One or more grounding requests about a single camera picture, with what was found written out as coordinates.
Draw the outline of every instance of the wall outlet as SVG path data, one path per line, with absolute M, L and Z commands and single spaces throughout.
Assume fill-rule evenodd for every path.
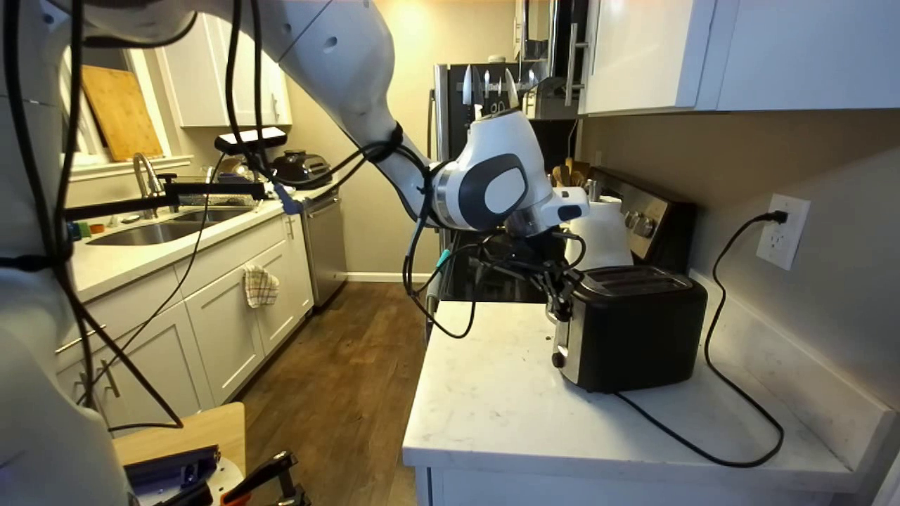
M 791 269 L 798 236 L 805 234 L 810 200 L 774 194 L 767 211 L 785 211 L 786 222 L 767 222 L 758 234 L 757 256 Z

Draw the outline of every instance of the faucet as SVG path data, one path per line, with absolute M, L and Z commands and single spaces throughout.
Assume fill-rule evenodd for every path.
M 148 166 L 148 159 L 144 158 L 144 151 L 134 151 L 131 169 L 134 169 L 134 179 L 137 179 L 139 200 L 162 196 L 159 176 L 156 176 L 156 172 Z

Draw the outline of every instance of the toaster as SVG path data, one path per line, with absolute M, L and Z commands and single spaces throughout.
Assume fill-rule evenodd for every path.
M 588 269 L 551 363 L 585 391 L 654 387 L 691 377 L 705 290 L 660 266 Z

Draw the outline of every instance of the kitchen sink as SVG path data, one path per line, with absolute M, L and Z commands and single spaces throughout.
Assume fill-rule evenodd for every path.
M 196 234 L 201 225 L 227 222 L 246 213 L 251 208 L 207 208 L 207 211 L 182 211 L 162 222 L 144 222 L 106 236 L 90 238 L 87 245 L 159 245 L 179 236 Z

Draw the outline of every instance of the wooden floor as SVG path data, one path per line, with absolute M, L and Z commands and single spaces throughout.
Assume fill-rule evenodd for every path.
M 241 394 L 251 468 L 288 450 L 314 506 L 412 506 L 400 446 L 421 357 L 425 319 L 400 284 L 345 284 Z

